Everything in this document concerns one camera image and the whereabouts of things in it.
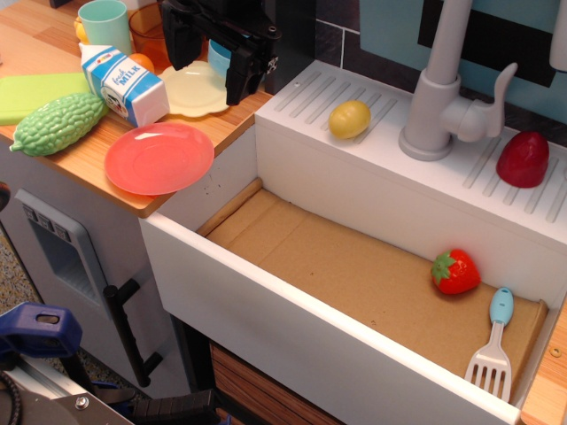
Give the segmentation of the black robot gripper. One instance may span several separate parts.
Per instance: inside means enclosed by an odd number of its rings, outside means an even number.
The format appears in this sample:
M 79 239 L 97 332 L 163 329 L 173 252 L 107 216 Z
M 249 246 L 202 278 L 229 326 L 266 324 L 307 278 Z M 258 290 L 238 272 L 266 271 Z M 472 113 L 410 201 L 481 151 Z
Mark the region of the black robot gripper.
M 164 1 L 161 13 L 168 59 L 175 70 L 199 58 L 204 38 L 231 51 L 227 105 L 239 105 L 255 94 L 263 74 L 276 70 L 276 43 L 282 33 L 262 1 Z

